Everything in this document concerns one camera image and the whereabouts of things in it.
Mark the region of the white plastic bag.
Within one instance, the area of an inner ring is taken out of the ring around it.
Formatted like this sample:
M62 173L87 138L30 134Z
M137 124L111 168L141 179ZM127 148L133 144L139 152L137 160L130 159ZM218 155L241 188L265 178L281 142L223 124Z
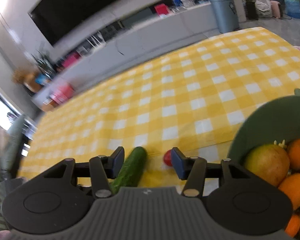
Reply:
M256 0L255 8L259 17L272 18L273 12L270 0Z

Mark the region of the large red-green apple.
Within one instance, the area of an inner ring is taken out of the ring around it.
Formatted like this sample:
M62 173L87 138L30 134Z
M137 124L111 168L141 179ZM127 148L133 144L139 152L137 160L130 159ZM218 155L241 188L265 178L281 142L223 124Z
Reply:
M245 158L244 167L269 184L278 187L288 174L290 161L283 148L267 144L250 151Z

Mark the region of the green colander bowl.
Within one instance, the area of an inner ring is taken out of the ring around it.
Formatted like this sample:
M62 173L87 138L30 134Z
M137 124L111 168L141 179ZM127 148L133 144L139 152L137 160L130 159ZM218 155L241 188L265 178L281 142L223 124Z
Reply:
M295 139L300 139L298 88L294 95L277 98L254 111L236 133L227 157L242 164L245 156L258 146Z

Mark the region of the blue water jug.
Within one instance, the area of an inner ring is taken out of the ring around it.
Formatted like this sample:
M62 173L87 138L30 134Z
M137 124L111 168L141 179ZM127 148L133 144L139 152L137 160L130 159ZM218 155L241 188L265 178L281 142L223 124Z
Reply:
M286 14L292 18L300 19L300 0L284 0Z

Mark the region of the green cucumber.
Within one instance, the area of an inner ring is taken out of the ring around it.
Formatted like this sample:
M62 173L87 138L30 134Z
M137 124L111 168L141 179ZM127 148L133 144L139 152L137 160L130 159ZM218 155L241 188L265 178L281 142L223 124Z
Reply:
M116 179L111 184L113 194L117 194L122 187L137 187L147 162L147 151L138 146L132 150L123 163Z

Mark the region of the grey-blue trash bin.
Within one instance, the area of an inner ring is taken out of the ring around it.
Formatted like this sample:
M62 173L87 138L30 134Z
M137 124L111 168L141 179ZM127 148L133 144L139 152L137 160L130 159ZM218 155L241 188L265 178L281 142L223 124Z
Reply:
M234 0L210 0L220 33L239 29L238 15Z

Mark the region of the red cherry tomato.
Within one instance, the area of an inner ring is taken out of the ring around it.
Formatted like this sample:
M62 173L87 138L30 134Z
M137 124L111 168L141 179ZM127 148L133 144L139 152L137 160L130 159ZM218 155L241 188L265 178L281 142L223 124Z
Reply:
M171 167L172 163L171 163L171 150L168 150L163 157L163 161L165 163L166 166Z

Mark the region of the white low cabinet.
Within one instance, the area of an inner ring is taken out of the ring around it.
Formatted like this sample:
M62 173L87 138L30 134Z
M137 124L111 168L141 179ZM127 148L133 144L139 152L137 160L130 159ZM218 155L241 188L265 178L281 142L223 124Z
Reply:
M32 101L41 107L59 86L72 85L79 94L103 80L169 51L202 40L217 28L211 3L207 2L164 18L142 22L64 70Z

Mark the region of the yellow white checkered tablecloth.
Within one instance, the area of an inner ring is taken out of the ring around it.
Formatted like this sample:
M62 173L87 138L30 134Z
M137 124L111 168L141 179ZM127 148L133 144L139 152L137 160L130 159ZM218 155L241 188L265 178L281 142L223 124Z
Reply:
M65 158L78 163L147 151L141 187L183 187L164 164L171 148L209 162L226 157L242 122L300 88L300 50L261 27L218 35L153 59L44 115L21 163L33 178Z

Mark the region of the potted plant left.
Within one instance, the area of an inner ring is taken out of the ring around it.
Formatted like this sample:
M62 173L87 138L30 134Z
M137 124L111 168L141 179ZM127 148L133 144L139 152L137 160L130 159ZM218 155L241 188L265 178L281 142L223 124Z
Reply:
M32 54L32 58L43 75L48 77L50 80L54 79L56 71L53 68L49 52L44 49L44 42L40 44L37 52Z

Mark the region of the orange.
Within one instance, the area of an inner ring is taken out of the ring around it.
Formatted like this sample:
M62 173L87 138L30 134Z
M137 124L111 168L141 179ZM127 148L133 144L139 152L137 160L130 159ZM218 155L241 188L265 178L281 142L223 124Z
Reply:
M290 159L290 168L300 170L300 139L293 140L287 148L287 153Z
M285 178L278 189L288 196L294 211L300 207L300 173Z
M285 233L290 237L294 238L300 229L300 217L296 214L291 216L287 227L285 228Z

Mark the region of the pink box on cabinet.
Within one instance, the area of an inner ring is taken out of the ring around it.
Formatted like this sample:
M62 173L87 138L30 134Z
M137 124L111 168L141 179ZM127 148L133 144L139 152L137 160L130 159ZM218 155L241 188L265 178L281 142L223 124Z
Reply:
M73 64L75 64L80 58L81 58L81 55L79 55L78 52L73 52L62 62L62 66L64 68L68 68L68 67L72 66Z

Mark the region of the black television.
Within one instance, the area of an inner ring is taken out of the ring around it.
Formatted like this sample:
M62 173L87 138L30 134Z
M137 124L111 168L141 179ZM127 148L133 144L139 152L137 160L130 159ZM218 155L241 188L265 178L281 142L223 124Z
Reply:
M29 16L53 46L72 29L116 1L40 0Z

